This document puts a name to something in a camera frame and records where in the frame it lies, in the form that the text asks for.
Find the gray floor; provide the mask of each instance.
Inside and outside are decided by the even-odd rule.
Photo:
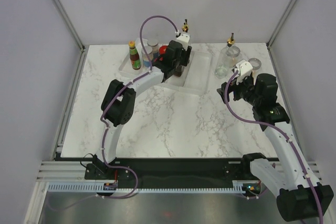
[[[48,200],[54,208],[62,208],[88,195],[48,193]],[[138,194],[118,200],[90,198],[61,212],[45,207],[42,216],[45,221],[40,223],[46,224],[287,223],[281,218],[270,192],[259,200],[249,201],[228,194]],[[306,223],[318,222],[312,219]]]

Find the red object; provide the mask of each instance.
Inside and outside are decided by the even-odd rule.
[[[159,48],[159,54],[164,55],[166,53],[167,46],[162,46]]]

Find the gold bottle cap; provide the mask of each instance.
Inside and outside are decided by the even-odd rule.
[[[129,47],[135,47],[135,42],[133,40],[131,40],[130,42],[128,42]]]
[[[236,40],[234,39],[234,34],[231,33],[231,37],[227,39],[227,43],[229,45],[233,45],[236,42]]]

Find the label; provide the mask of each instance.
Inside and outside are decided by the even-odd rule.
[[[131,60],[132,63],[132,68],[135,70],[138,70],[139,68],[141,68],[141,61],[139,60]]]
[[[138,51],[136,50],[136,48],[130,49],[130,54],[131,55],[136,55],[138,53]]]
[[[149,68],[149,66],[151,65],[150,62],[148,60],[143,60],[143,65],[147,68]]]

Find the jar lid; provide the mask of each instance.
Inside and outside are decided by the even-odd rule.
[[[167,49],[167,46],[162,46],[162,47],[160,47],[160,49],[159,49],[159,54],[160,54],[160,55],[165,54],[165,53],[166,53],[166,49]]]
[[[159,44],[159,41],[157,39],[149,39],[147,40],[147,45],[150,47],[156,47]]]
[[[248,62],[251,63],[253,70],[258,70],[261,67],[261,61],[257,58],[250,58]]]
[[[147,54],[149,54],[149,55],[153,52],[153,49],[150,46],[145,46],[145,49],[146,49]],[[141,53],[142,53],[142,55],[146,55],[143,48],[141,49]]]

